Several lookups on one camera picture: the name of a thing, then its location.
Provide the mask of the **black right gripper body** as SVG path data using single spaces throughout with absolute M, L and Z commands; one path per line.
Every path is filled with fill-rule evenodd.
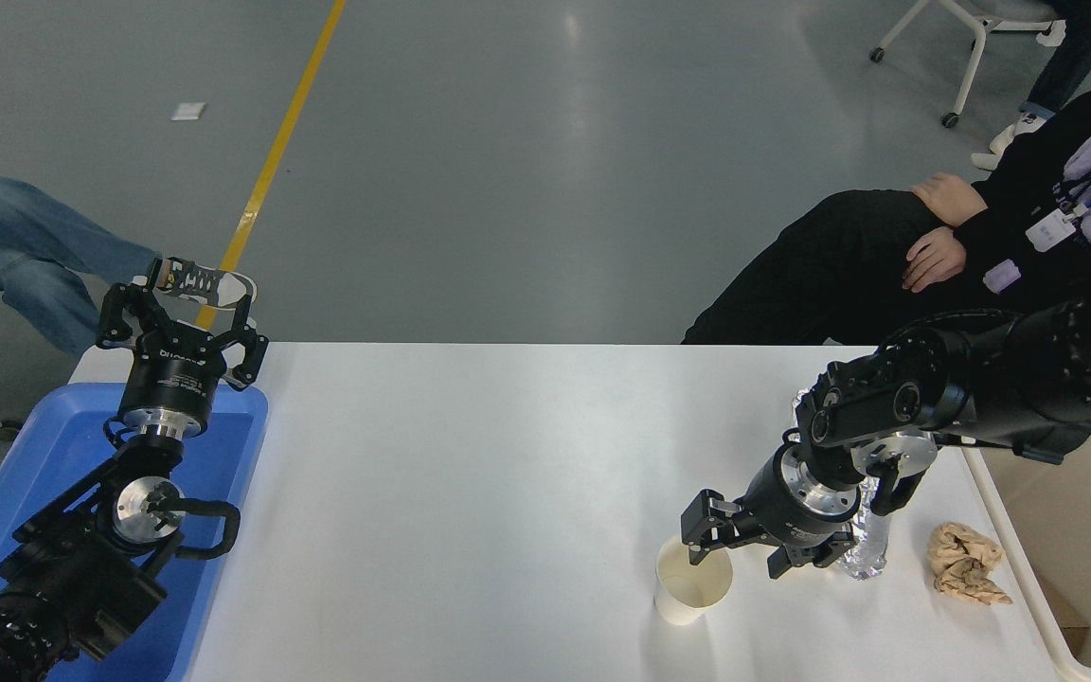
M 858 513 L 858 488 L 823 484 L 793 450 L 779 450 L 750 482 L 742 508 L 781 545 L 817 547 Z

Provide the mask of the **person's hand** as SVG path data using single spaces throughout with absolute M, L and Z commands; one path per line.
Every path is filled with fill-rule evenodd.
M 923 234 L 906 251 L 902 288 L 921 294 L 934 284 L 960 275 L 966 267 L 966 246 L 957 240 L 951 227 L 937 227 Z
M 957 174 L 932 174 L 910 191 L 937 219 L 957 229 L 988 208 L 986 200 Z

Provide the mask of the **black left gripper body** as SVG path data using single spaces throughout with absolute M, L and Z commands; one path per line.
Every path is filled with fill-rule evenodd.
M 221 351 L 194 342 L 170 347 L 164 342 L 137 342 L 120 414 L 168 410 L 207 416 L 224 375 Z

